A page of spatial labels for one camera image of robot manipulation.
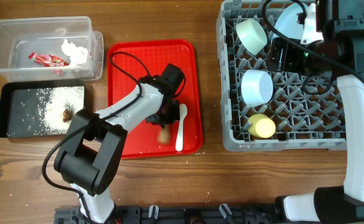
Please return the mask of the white plastic spoon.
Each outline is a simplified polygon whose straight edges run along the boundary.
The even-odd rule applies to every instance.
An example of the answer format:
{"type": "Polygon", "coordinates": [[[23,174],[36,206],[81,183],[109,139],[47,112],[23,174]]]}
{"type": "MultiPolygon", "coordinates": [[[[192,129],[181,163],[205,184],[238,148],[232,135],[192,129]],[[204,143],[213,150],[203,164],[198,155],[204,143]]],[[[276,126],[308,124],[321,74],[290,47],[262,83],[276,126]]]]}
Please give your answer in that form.
{"type": "Polygon", "coordinates": [[[184,119],[186,118],[187,113],[188,113],[187,106],[185,104],[181,104],[179,106],[180,119],[179,119],[179,127],[178,127],[176,142],[175,142],[175,150],[177,152],[181,152],[183,150],[183,146],[184,146],[184,119]]]}

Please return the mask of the large light blue plate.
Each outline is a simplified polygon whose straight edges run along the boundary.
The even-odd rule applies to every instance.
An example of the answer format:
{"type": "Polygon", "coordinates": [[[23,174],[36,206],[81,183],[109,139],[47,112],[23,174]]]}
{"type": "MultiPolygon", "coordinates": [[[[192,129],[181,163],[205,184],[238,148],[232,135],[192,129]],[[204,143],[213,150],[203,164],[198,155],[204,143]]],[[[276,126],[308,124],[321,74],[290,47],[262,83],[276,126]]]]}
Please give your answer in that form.
{"type": "Polygon", "coordinates": [[[304,26],[297,22],[298,13],[302,13],[302,8],[297,3],[288,6],[277,19],[274,28],[290,39],[301,40],[304,26]]]}

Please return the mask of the green bowl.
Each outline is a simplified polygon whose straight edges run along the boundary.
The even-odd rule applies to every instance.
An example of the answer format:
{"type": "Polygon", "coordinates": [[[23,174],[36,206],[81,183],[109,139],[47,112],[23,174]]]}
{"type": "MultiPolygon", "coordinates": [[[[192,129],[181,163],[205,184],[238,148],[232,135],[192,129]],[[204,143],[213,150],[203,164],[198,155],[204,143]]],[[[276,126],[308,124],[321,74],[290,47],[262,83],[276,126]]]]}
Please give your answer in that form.
{"type": "Polygon", "coordinates": [[[236,25],[236,33],[245,49],[257,55],[268,43],[267,35],[261,24],[254,19],[247,19],[236,25]]]}

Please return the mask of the small light blue plate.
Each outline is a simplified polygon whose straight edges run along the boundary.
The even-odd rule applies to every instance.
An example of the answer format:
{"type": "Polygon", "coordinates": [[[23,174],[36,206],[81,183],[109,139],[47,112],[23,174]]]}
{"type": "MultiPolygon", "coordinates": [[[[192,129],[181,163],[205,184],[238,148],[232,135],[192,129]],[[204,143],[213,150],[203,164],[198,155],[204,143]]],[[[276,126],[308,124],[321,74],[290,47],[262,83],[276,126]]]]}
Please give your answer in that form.
{"type": "Polygon", "coordinates": [[[273,81],[262,70],[247,70],[241,79],[241,96],[249,107],[268,103],[273,96],[273,81]]]}

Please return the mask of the yellow plastic cup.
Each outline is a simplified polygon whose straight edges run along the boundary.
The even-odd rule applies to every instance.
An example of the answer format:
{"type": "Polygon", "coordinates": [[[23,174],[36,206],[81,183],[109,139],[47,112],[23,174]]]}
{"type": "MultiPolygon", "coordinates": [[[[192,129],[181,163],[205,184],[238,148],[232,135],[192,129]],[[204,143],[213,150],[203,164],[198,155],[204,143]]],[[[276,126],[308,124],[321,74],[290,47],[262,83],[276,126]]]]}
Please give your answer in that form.
{"type": "Polygon", "coordinates": [[[276,132],[274,121],[265,114],[254,114],[248,122],[250,124],[248,132],[257,138],[270,138],[276,132]]]}

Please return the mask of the brown food scrap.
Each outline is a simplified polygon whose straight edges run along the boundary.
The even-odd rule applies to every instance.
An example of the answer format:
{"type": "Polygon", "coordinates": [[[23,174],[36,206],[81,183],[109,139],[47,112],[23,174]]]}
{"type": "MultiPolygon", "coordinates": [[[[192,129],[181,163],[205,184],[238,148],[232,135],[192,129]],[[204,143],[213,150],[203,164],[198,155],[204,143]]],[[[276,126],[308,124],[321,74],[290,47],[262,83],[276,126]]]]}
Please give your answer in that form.
{"type": "Polygon", "coordinates": [[[65,110],[63,111],[63,114],[62,114],[62,121],[63,121],[64,123],[66,123],[66,122],[68,122],[68,121],[70,121],[70,120],[72,119],[72,116],[73,116],[72,111],[70,111],[70,110],[68,110],[68,109],[65,109],[65,110]]]}

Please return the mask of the white napkin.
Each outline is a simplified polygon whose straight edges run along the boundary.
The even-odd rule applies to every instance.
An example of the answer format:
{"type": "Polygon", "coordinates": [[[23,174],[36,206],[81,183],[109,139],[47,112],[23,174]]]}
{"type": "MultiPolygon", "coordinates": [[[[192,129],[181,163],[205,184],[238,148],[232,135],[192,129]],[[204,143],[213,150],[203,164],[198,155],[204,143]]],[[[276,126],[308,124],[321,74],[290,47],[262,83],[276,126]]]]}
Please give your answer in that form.
{"type": "Polygon", "coordinates": [[[75,67],[83,65],[88,60],[88,49],[84,47],[77,47],[73,42],[64,40],[61,45],[62,52],[70,58],[69,66],[75,67]]]}

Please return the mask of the pile of white rice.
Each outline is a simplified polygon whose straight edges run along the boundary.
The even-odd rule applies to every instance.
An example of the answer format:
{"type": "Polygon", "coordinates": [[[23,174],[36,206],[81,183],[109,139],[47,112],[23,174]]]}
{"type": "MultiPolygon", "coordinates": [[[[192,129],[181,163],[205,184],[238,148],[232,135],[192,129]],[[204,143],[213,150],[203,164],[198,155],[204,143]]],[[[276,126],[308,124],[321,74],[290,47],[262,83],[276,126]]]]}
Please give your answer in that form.
{"type": "Polygon", "coordinates": [[[65,109],[73,115],[85,107],[84,86],[30,88],[11,96],[7,137],[28,138],[65,134],[71,120],[64,123],[65,109]]]}

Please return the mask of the red snack wrapper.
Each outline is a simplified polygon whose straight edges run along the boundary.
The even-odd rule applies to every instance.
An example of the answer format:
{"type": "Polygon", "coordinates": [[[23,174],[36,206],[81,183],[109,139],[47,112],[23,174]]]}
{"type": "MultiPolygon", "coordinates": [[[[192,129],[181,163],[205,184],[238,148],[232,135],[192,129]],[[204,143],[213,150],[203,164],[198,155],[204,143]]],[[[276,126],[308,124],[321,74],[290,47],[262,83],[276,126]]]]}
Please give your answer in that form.
{"type": "Polygon", "coordinates": [[[37,54],[35,52],[32,52],[28,58],[30,60],[33,60],[35,62],[37,62],[38,64],[41,64],[45,67],[66,67],[69,66],[69,63],[52,54],[37,54]]]}

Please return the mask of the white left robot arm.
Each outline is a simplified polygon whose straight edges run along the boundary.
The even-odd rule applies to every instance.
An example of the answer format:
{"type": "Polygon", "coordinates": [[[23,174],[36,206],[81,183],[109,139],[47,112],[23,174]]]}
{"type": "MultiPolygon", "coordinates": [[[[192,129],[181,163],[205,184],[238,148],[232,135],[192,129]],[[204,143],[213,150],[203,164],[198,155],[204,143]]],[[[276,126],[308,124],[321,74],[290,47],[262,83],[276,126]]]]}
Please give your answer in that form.
{"type": "Polygon", "coordinates": [[[179,120],[176,97],[184,85],[183,74],[146,75],[117,103],[73,116],[65,138],[50,153],[56,156],[54,169],[69,184],[66,190],[78,195],[83,223],[116,221],[116,204],[108,187],[117,173],[127,135],[142,121],[164,126],[179,120]]]}

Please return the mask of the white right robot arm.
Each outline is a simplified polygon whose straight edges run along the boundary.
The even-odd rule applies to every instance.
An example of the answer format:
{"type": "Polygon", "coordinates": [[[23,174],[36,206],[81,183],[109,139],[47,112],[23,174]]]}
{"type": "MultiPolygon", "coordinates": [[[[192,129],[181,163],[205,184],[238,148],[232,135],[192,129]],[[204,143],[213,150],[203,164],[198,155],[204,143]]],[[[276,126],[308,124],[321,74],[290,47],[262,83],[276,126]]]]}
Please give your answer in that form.
{"type": "Polygon", "coordinates": [[[279,198],[283,218],[292,222],[364,222],[364,29],[340,30],[308,46],[279,31],[271,62],[306,78],[332,72],[342,97],[347,138],[347,172],[342,186],[279,198]]]}

